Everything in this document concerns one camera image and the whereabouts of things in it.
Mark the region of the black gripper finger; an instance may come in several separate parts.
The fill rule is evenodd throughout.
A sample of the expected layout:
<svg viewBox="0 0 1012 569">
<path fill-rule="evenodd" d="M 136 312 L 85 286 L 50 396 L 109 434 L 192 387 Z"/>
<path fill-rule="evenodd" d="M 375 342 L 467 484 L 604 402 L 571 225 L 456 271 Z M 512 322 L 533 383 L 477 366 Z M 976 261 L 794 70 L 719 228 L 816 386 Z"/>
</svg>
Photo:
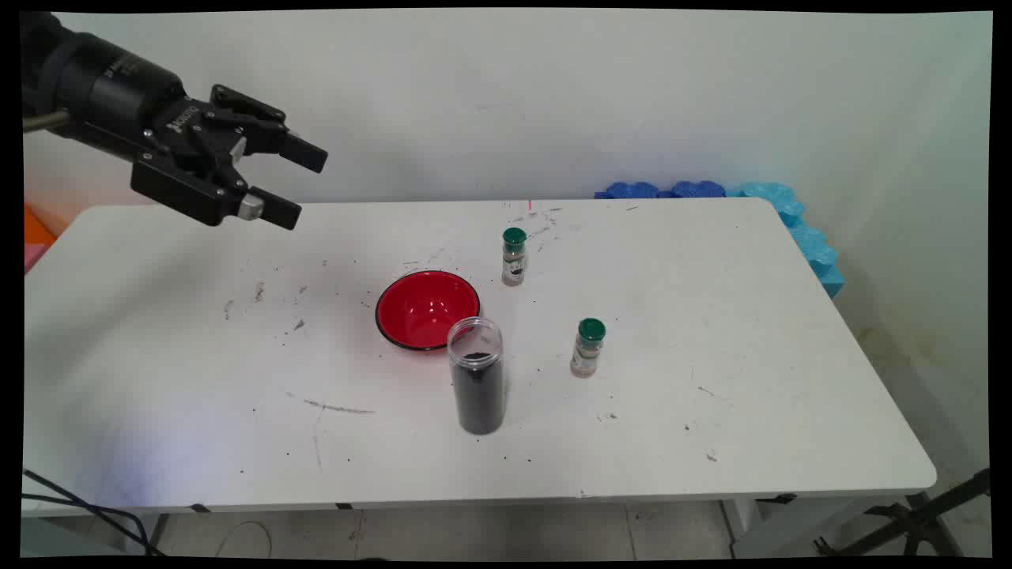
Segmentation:
<svg viewBox="0 0 1012 569">
<path fill-rule="evenodd" d="M 131 166 L 130 188 L 210 227 L 220 226 L 226 217 L 238 217 L 293 230 L 301 215 L 301 205 L 249 185 L 234 167 L 224 166 L 201 176 L 158 153 L 136 156 Z"/>
<path fill-rule="evenodd" d="M 224 85 L 210 91 L 207 126 L 238 134 L 238 156 L 274 154 L 315 173 L 324 169 L 328 152 L 301 139 L 285 125 L 286 113 Z"/>
</svg>

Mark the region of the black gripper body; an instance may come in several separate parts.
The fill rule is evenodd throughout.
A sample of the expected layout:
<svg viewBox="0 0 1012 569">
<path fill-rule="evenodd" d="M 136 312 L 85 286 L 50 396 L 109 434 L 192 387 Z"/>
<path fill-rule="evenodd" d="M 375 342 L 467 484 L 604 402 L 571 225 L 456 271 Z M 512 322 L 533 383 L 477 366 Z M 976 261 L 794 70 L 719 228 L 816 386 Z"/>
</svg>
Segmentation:
<svg viewBox="0 0 1012 569">
<path fill-rule="evenodd" d="M 188 172 L 234 166 L 242 139 L 207 126 L 210 104 L 173 72 L 126 48 L 65 28 L 51 12 L 22 15 L 22 125 L 134 164 L 167 155 Z"/>
</svg>

